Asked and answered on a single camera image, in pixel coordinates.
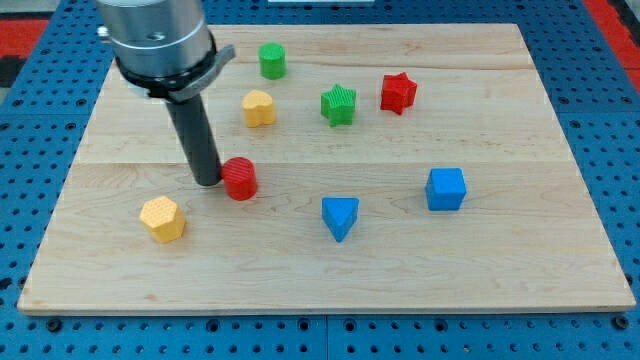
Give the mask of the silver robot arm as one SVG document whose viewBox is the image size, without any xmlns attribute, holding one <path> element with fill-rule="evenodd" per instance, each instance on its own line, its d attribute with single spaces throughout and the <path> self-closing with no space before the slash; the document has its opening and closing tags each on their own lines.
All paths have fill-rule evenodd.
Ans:
<svg viewBox="0 0 640 360">
<path fill-rule="evenodd" d="M 183 103 L 198 96 L 235 58 L 219 48 L 199 0 L 97 0 L 102 41 L 143 97 Z"/>
</svg>

